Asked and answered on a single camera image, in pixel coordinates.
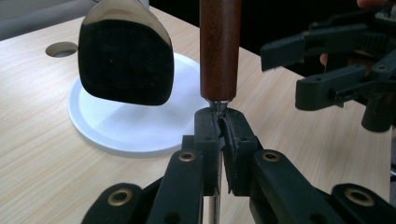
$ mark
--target brown cylindrical handle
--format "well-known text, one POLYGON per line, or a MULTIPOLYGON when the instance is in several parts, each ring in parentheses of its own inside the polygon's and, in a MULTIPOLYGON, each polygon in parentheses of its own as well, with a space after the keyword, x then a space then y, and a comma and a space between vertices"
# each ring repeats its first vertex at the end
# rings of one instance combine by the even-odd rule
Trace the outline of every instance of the brown cylindrical handle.
POLYGON ((236 95, 241 0, 200 2, 201 95, 231 101, 236 95))

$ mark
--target light wood grain surface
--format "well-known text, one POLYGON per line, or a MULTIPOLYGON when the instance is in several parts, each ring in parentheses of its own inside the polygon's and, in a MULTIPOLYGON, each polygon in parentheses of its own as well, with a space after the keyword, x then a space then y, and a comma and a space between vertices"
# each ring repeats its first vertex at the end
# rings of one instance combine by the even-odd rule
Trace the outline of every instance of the light wood grain surface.
MULTIPOLYGON (((151 8, 170 34, 174 51, 199 62, 198 28, 151 8)), ((82 19, 0 42, 0 222, 79 223, 106 188, 145 187, 163 175, 169 156, 122 158, 84 141, 67 113, 78 77, 77 54, 52 58, 46 47, 78 42, 82 19)), ((284 69, 262 73, 260 58, 240 49, 238 93, 242 111, 265 148, 286 154, 317 188, 356 183, 389 200, 391 132, 361 126, 354 102, 316 112, 294 108, 295 81, 284 69)), ((222 223, 253 223, 248 199, 227 195, 222 223)))

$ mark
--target white round dish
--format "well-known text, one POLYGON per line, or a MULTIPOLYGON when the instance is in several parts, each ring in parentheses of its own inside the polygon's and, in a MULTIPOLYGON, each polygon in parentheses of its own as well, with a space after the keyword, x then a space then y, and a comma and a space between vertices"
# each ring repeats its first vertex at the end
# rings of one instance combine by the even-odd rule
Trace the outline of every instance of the white round dish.
POLYGON ((122 157, 158 157, 179 150, 183 135, 194 132, 194 113, 208 103, 200 95, 199 64, 178 53, 174 56, 172 94, 160 106, 94 97, 77 78, 68 99, 77 130, 98 148, 122 157))

